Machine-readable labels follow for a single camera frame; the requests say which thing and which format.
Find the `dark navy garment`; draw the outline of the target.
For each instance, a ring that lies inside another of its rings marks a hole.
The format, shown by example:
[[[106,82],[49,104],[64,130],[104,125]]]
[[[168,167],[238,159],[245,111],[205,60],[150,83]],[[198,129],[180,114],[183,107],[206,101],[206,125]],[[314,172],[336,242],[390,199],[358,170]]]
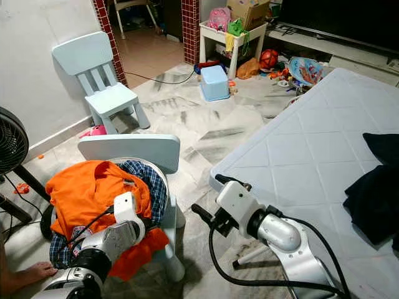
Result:
[[[391,239],[399,252],[399,134],[365,132],[363,139],[381,164],[345,190],[343,207],[371,244]]]

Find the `light blue step stool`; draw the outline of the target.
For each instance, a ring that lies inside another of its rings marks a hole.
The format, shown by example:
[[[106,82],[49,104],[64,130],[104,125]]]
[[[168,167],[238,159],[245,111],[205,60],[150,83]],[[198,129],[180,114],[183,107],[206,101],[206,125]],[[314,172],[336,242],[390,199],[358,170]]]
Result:
[[[206,102],[217,102],[231,96],[228,75],[221,65],[202,68],[199,74],[200,88]]]

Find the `pale plastic kids chair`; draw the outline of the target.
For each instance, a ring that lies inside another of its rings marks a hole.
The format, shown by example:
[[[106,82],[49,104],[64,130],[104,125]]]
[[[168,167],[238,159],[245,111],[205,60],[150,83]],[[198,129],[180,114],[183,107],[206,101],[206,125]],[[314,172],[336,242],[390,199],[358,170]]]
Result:
[[[117,80],[108,34],[91,32],[68,40],[54,46],[52,56],[67,74],[77,77],[86,93],[92,119],[108,134],[118,133],[111,121],[117,112],[134,115],[142,129],[150,127],[137,94]]]
[[[177,197],[171,193],[168,175],[175,174],[179,166],[180,139],[165,134],[117,134],[88,136],[80,139],[78,149],[87,160],[108,160],[121,163],[129,159],[142,161],[155,168],[167,186],[168,202],[160,227],[169,238],[165,249],[157,251],[155,259],[166,270],[172,282],[185,276],[185,268],[176,253],[177,230],[185,225],[183,212],[177,205]]]

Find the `brown bag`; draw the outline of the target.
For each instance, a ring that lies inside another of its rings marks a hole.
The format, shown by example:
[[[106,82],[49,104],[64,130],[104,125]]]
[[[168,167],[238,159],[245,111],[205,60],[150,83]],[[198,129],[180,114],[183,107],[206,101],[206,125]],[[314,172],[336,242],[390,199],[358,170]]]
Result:
[[[247,80],[256,76],[260,72],[259,59],[251,58],[248,62],[240,65],[236,71],[236,77],[241,80]]]

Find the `red ball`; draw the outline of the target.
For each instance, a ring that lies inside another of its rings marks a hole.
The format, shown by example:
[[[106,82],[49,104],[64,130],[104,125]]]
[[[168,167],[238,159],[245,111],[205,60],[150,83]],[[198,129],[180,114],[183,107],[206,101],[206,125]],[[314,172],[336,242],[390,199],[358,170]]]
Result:
[[[259,68],[260,69],[273,69],[279,59],[279,53],[275,49],[264,49],[259,55]]]

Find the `blue cartoon print toy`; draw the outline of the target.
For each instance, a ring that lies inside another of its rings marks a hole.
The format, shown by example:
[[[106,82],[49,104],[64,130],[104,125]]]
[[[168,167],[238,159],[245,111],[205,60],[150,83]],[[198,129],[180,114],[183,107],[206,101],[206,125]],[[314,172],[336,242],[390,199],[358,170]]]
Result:
[[[291,77],[304,86],[313,86],[323,78],[323,67],[314,59],[292,57],[287,63]]]

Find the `pink floor toy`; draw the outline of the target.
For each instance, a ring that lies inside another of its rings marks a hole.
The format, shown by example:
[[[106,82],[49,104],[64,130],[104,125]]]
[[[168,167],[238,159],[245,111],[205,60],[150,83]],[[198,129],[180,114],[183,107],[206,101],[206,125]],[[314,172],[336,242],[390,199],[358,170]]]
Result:
[[[85,138],[88,136],[105,136],[107,134],[105,125],[98,125],[89,128],[88,131],[84,132],[79,138]]]

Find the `white toy shelf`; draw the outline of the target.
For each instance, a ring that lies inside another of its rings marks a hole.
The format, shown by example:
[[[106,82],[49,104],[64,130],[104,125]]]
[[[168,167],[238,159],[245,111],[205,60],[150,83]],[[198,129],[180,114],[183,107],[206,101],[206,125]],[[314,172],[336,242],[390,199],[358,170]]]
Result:
[[[226,42],[227,34],[225,32],[217,31],[216,29],[212,29],[207,26],[207,22],[199,23],[199,63],[207,62],[207,41],[213,40],[214,42],[219,42],[224,44]],[[234,49],[231,54],[231,63],[228,67],[227,75],[228,79],[232,80],[236,78],[237,68],[239,66],[238,59],[240,56],[243,56],[240,49],[243,47],[247,49],[247,44],[250,42],[257,42],[256,50],[254,51],[254,57],[259,58],[263,41],[265,39],[265,35],[267,34],[267,23],[263,23],[257,28],[251,29],[249,34],[242,34],[239,37],[234,37],[232,40],[232,45]]]

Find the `green toy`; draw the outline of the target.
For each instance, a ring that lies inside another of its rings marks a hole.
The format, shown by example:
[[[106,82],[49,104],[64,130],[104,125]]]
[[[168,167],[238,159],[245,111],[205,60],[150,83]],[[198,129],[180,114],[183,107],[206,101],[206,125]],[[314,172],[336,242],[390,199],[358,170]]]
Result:
[[[248,33],[241,18],[231,19],[231,22],[228,23],[227,29],[227,33],[235,37]]]

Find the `black floor fan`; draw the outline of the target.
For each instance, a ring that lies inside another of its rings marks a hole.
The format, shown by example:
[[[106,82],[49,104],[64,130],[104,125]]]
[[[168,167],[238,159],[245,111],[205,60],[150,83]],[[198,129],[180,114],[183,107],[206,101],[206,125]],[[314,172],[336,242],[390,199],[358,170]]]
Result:
[[[8,172],[14,172],[18,177],[36,191],[46,202],[50,196],[42,183],[39,182],[23,166],[29,152],[29,140],[23,124],[11,111],[0,108],[0,172],[5,176]]]

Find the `pink toy bag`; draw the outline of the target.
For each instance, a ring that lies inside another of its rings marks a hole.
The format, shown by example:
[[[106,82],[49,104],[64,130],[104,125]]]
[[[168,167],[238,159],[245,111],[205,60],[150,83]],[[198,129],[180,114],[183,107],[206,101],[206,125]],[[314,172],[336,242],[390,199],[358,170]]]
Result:
[[[217,7],[211,10],[206,26],[214,31],[229,32],[228,26],[231,22],[231,10],[228,7]]]

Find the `cardboard box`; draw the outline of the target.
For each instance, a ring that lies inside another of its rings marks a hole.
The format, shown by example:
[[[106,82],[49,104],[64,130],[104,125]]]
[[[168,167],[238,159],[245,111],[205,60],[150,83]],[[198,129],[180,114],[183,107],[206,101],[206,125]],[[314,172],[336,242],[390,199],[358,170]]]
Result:
[[[270,0],[227,0],[231,20],[242,20],[243,28],[251,31],[267,22]]]

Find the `person bare leg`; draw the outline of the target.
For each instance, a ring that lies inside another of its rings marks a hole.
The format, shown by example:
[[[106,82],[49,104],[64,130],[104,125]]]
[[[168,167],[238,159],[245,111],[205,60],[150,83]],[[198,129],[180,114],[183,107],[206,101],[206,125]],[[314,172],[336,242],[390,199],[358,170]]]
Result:
[[[32,283],[54,276],[58,271],[50,262],[38,262],[14,272],[7,266],[6,257],[4,247],[0,247],[0,295],[12,295]]]

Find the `white TV stand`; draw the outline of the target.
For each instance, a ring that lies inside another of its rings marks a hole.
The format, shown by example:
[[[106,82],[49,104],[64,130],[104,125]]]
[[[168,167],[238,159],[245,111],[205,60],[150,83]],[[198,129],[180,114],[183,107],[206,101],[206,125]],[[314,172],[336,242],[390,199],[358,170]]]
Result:
[[[268,37],[276,38],[283,42],[301,45],[302,47],[321,52],[327,52],[334,57],[399,74],[399,65],[397,65],[397,67],[391,66],[390,62],[392,58],[389,56],[378,54],[377,52],[365,48],[349,45],[345,42],[339,42],[339,40],[334,40],[334,38],[331,37],[308,34],[301,29],[283,25],[267,29],[267,35]]]

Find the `black television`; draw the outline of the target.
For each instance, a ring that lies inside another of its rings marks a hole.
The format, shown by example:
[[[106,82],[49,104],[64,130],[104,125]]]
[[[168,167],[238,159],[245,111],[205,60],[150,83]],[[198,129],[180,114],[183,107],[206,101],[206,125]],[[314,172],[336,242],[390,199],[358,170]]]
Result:
[[[399,0],[283,0],[277,21],[399,54]]]

